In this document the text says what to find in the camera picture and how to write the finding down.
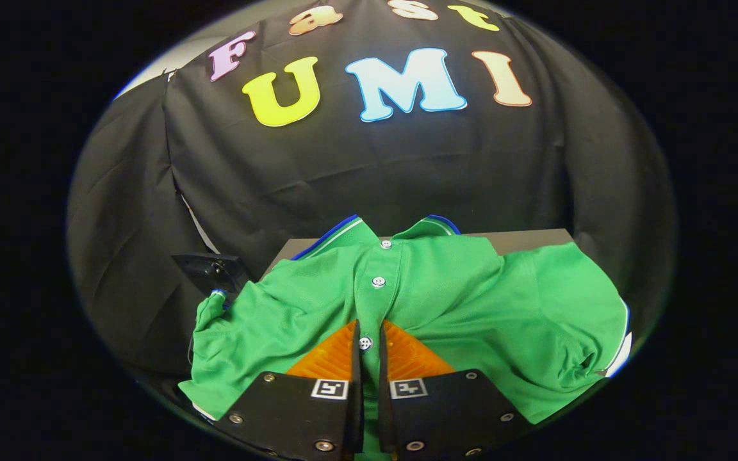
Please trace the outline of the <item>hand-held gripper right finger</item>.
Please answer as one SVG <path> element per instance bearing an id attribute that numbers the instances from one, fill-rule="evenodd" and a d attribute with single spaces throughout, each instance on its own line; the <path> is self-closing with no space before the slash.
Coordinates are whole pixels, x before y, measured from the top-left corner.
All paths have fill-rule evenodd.
<path id="1" fill-rule="evenodd" d="M 379 442 L 393 460 L 472 459 L 531 429 L 483 371 L 453 369 L 392 322 L 379 356 Z"/>

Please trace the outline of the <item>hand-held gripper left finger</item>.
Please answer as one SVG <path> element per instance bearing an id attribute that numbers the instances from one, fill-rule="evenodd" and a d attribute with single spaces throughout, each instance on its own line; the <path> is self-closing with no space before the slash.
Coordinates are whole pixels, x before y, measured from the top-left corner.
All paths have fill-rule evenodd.
<path id="1" fill-rule="evenodd" d="M 363 449 L 359 323 L 352 321 L 286 373 L 264 371 L 215 423 L 284 460 L 352 460 Z"/>

